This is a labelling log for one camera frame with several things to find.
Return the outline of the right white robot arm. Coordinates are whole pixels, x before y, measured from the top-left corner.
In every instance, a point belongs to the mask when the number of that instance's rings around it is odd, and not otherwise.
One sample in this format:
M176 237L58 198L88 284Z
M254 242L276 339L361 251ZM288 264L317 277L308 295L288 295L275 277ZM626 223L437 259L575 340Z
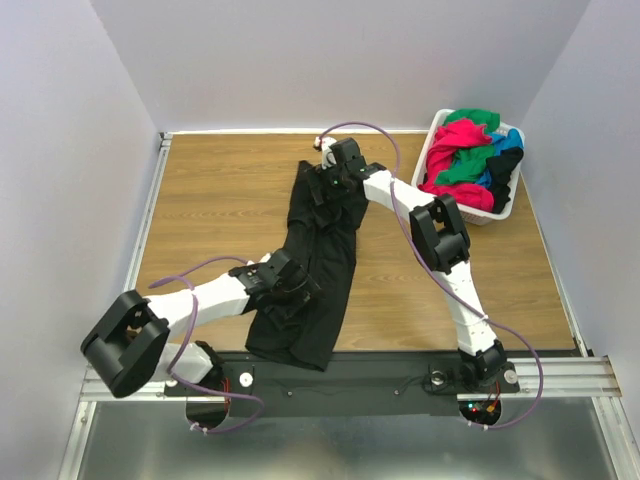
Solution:
M495 383L507 357L472 279L470 237L455 199L426 193L384 166L369 164L352 138L318 137L313 148L322 157L309 174L314 201L322 205L359 194L396 215L419 264L446 296L461 357L461 381L472 390Z

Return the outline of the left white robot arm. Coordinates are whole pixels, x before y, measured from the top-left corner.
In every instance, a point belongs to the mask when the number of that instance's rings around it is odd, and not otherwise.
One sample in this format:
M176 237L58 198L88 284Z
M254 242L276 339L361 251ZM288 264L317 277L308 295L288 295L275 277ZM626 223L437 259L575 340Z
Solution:
M223 371L210 348L192 341L197 326L255 311L282 327L320 292L283 249L200 285L185 274L173 279L184 289L147 297L137 290L120 294L81 343L82 355L116 398L149 382L178 379L199 393L215 392Z

